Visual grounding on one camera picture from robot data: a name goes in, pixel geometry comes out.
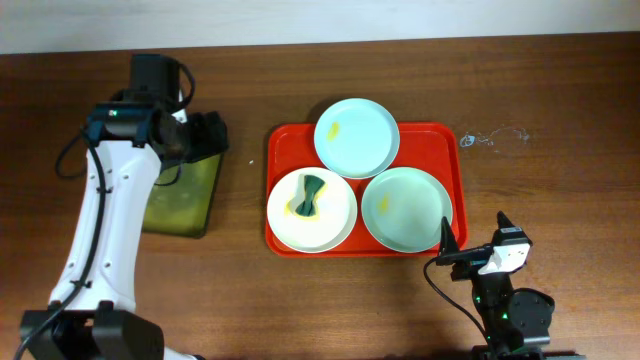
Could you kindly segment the cream white plate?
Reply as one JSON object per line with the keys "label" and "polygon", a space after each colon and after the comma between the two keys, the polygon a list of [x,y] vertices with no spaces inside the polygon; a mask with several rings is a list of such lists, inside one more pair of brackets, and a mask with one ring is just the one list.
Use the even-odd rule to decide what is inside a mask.
{"label": "cream white plate", "polygon": [[[325,181],[316,197],[316,215],[302,218],[287,209],[300,175],[315,175]],[[340,245],[355,227],[358,215],[356,196],[338,174],[320,167],[305,167],[282,177],[271,189],[267,201],[267,222],[288,249],[315,254]]]}

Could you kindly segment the green and yellow sponge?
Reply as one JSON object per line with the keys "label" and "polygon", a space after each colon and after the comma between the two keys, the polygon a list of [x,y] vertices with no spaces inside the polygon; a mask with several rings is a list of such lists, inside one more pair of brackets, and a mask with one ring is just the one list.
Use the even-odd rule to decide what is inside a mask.
{"label": "green and yellow sponge", "polygon": [[315,175],[300,175],[293,198],[287,203],[287,209],[302,218],[316,215],[316,197],[325,187],[325,181]]}

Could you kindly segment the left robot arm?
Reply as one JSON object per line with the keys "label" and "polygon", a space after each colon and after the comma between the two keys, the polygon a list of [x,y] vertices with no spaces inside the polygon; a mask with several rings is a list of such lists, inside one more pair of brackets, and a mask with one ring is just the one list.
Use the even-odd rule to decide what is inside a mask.
{"label": "left robot arm", "polygon": [[78,139],[87,146],[86,186],[65,268],[44,310],[27,310],[15,358],[181,359],[162,329],[135,313],[135,266],[144,215],[159,176],[224,154],[217,112],[187,114],[196,82],[186,65],[135,54],[129,84],[95,106]]}

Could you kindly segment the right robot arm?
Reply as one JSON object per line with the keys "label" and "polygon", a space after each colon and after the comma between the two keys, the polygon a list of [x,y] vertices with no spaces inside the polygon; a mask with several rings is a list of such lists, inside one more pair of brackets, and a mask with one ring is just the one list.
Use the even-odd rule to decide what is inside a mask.
{"label": "right robot arm", "polygon": [[472,301],[480,315],[469,311],[437,288],[429,285],[449,304],[460,310],[479,329],[485,345],[471,350],[472,359],[581,359],[571,351],[545,352],[550,343],[549,327],[555,310],[554,299],[531,288],[514,288],[511,275],[526,265],[532,247],[522,228],[514,225],[503,212],[497,213],[497,229],[489,243],[462,250],[446,219],[441,220],[440,246],[430,265],[450,266],[452,281],[472,283]]}

